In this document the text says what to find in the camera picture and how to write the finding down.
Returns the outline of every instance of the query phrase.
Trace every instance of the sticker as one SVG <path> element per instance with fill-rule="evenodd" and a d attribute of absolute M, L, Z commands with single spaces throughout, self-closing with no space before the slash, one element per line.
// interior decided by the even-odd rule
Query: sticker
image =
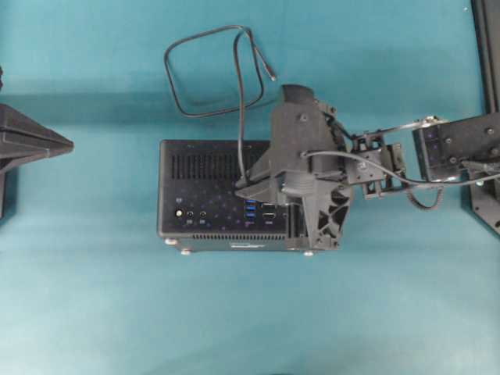
<path fill-rule="evenodd" d="M 232 248 L 265 248 L 265 245 L 249 244 L 246 242 L 231 242 L 230 247 Z"/>

